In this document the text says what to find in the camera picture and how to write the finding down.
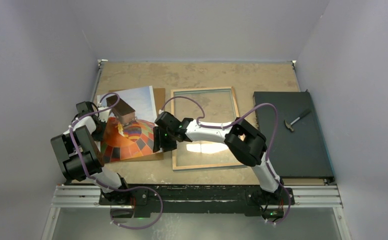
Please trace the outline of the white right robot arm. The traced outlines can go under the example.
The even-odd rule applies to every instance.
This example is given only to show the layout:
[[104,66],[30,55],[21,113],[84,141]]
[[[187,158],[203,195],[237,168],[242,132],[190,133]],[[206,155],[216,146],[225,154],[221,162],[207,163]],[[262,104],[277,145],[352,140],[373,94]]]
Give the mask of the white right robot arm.
[[240,117],[227,123],[201,122],[193,118],[178,120],[170,112],[162,111],[154,123],[154,152],[173,151],[181,142],[224,144],[238,162],[253,170],[266,202],[274,204],[282,198],[283,182],[269,159],[271,144],[266,143],[266,137],[247,120]]

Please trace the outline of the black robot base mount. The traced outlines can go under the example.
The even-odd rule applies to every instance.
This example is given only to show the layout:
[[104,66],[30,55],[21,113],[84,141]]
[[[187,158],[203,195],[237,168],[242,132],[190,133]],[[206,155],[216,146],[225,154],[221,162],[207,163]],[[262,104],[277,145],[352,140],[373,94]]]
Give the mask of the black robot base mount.
[[101,206],[128,206],[136,218],[152,213],[243,214],[279,218],[295,204],[291,188],[266,193],[259,185],[130,184],[128,192],[101,193]]

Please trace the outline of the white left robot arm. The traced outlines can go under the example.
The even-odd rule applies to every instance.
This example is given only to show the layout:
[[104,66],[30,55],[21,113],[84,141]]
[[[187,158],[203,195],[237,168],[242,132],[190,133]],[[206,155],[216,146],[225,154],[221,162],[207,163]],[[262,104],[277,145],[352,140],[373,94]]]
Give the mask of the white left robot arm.
[[87,180],[100,187],[107,199],[120,205],[128,203],[131,191],[118,173],[105,167],[97,142],[103,139],[106,122],[93,102],[76,105],[77,114],[64,133],[50,140],[53,152],[63,176],[69,181]]

